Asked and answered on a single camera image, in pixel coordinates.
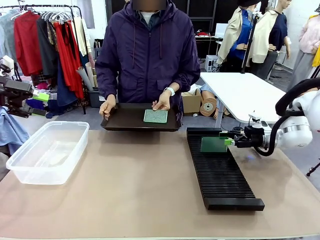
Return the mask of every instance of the beige jacket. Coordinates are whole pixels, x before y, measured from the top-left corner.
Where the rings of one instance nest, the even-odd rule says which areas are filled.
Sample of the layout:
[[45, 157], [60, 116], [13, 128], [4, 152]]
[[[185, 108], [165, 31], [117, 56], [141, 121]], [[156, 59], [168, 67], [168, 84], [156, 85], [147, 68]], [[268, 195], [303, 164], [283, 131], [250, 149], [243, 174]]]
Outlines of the beige jacket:
[[267, 11], [256, 24], [248, 61], [246, 62], [247, 67], [250, 67], [250, 59], [257, 64], [262, 64], [265, 61], [269, 50], [269, 36], [276, 23], [277, 16], [278, 13], [274, 10]]
[[228, 22], [228, 25], [225, 30], [224, 38], [221, 44], [221, 47], [218, 52], [217, 64], [222, 64], [227, 58], [231, 47], [238, 40], [242, 29], [242, 10], [238, 7], [231, 19]]

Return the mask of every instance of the black hat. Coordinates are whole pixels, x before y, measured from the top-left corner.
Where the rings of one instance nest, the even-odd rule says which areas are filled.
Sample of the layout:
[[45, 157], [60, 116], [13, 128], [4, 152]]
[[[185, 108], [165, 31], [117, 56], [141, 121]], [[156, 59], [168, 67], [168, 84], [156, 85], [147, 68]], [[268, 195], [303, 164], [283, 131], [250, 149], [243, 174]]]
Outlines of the black hat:
[[238, 6], [249, 7], [258, 4], [261, 0], [238, 0]]
[[315, 10], [315, 12], [320, 13], [320, 4], [319, 7]]

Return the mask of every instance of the white undershirt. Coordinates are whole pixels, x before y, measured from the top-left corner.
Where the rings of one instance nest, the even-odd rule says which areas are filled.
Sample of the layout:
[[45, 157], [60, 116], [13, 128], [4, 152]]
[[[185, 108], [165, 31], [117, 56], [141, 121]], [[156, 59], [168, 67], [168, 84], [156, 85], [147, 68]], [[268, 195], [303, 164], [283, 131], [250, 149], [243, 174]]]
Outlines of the white undershirt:
[[145, 12], [145, 11], [141, 11], [140, 13], [143, 16], [147, 25], [149, 25], [149, 21], [150, 21], [151, 16], [153, 14], [155, 14], [155, 12]]

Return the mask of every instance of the clear plastic bin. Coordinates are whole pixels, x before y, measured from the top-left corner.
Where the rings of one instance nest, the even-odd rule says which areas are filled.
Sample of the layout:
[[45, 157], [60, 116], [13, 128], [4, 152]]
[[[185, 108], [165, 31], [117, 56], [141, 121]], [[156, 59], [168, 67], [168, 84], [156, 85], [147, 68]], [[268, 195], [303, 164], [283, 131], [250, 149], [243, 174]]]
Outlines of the clear plastic bin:
[[23, 184], [64, 184], [87, 146], [88, 131], [87, 122], [48, 122], [9, 158], [6, 167]]

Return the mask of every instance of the brown tabletop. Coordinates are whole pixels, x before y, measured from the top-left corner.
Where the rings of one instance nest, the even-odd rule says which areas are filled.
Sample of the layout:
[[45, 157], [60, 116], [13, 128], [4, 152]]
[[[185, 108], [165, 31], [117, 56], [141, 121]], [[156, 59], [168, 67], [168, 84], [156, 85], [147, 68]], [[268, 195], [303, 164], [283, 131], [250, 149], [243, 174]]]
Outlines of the brown tabletop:
[[86, 150], [66, 184], [25, 185], [13, 172], [0, 182], [0, 237], [266, 239], [320, 234], [320, 194], [282, 151], [271, 157], [252, 149], [231, 152], [265, 203], [264, 211], [207, 211], [185, 132], [89, 131]]

